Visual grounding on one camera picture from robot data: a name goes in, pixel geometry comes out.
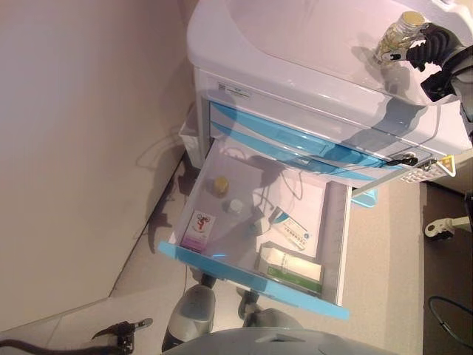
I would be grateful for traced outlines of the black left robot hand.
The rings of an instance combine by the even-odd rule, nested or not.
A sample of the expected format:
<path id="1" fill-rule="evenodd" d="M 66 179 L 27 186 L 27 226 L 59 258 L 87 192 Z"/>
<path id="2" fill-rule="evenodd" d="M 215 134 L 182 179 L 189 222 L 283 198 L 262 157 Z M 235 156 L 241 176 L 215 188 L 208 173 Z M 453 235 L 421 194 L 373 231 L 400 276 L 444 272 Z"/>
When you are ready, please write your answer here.
<path id="1" fill-rule="evenodd" d="M 138 322 L 123 321 L 110 325 L 108 328 L 97 332 L 92 339 L 113 336 L 117 340 L 117 346 L 125 353 L 132 354 L 135 349 L 135 331 L 147 328 L 153 323 L 152 318 L 145 318 Z"/>

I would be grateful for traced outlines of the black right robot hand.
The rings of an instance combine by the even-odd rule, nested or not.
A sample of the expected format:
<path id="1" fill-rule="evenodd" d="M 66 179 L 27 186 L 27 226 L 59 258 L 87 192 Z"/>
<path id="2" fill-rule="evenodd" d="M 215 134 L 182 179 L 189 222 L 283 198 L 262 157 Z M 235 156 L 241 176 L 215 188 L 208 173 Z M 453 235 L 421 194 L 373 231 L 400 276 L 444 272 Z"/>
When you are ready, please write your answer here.
<path id="1" fill-rule="evenodd" d="M 452 56 L 465 49 L 459 38 L 445 27 L 427 23 L 420 29 L 420 38 L 424 43 L 409 49 L 397 49 L 383 53 L 381 58 L 387 62 L 408 61 L 420 72 L 425 64 L 442 67 Z"/>

